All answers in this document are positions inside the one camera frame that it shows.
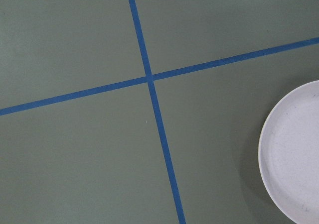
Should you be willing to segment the pink plate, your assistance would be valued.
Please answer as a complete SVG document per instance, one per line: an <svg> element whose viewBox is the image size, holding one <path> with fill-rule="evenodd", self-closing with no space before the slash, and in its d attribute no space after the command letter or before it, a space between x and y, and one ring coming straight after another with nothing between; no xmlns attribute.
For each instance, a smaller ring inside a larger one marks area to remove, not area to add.
<svg viewBox="0 0 319 224"><path fill-rule="evenodd" d="M319 83L285 95L270 111L258 146L268 195L297 224L319 222Z"/></svg>

